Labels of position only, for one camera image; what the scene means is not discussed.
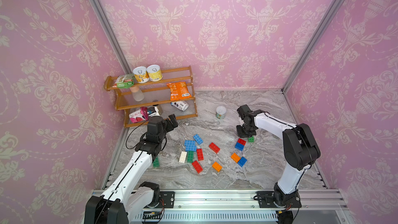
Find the red small lego brick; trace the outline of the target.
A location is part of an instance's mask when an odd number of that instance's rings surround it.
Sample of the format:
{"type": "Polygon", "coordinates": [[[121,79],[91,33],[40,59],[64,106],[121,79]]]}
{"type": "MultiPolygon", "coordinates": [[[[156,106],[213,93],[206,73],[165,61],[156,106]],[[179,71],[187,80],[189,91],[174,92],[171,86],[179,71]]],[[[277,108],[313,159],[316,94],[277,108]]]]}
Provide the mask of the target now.
{"type": "Polygon", "coordinates": [[[245,146],[246,145],[246,141],[243,139],[238,139],[237,141],[238,143],[240,143],[241,145],[245,146]]]}

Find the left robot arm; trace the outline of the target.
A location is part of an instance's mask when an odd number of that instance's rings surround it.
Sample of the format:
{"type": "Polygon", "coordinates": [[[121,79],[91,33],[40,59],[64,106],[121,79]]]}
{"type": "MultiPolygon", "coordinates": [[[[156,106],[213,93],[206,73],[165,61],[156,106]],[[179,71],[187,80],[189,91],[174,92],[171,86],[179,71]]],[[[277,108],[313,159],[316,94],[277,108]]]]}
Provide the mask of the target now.
{"type": "Polygon", "coordinates": [[[92,196],[85,208],[85,224],[130,224],[135,216],[146,208],[160,208],[153,217],[163,217],[165,204],[160,195],[160,186],[143,182],[136,191],[135,186],[145,171],[164,149],[166,134],[178,127],[174,114],[167,119],[152,116],[147,131],[140,137],[127,166],[101,196],[92,196]]]}

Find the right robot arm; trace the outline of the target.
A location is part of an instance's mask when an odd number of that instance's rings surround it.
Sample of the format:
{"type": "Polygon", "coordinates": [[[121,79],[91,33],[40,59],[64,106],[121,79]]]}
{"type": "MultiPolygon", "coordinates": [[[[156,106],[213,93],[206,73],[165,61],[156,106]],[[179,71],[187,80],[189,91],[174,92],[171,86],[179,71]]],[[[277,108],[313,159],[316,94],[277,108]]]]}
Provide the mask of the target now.
{"type": "Polygon", "coordinates": [[[248,105],[240,106],[237,113],[240,117],[240,125],[236,127],[239,138],[250,138],[262,129],[283,141],[287,164],[274,186],[273,202],[277,207],[301,207],[297,187],[304,173],[321,156],[310,127],[305,123],[287,123],[263,110],[252,111],[248,105]]]}

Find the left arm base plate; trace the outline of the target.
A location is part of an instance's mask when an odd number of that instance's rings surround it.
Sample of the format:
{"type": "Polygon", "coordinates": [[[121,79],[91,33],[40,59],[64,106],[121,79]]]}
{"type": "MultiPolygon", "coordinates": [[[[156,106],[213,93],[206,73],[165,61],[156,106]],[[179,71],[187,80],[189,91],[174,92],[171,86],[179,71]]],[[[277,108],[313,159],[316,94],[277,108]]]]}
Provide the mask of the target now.
{"type": "Polygon", "coordinates": [[[147,205],[147,208],[174,208],[174,201],[174,191],[155,192],[152,202],[147,205]]]}

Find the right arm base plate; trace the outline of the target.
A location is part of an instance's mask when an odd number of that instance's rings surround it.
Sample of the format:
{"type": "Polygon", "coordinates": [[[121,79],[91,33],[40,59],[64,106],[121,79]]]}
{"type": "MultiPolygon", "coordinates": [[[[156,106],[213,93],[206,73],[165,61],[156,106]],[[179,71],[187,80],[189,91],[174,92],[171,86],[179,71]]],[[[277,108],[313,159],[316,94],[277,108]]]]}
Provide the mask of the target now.
{"type": "Polygon", "coordinates": [[[301,199],[298,191],[284,194],[278,191],[257,191],[253,197],[260,208],[301,208],[301,199]]]}

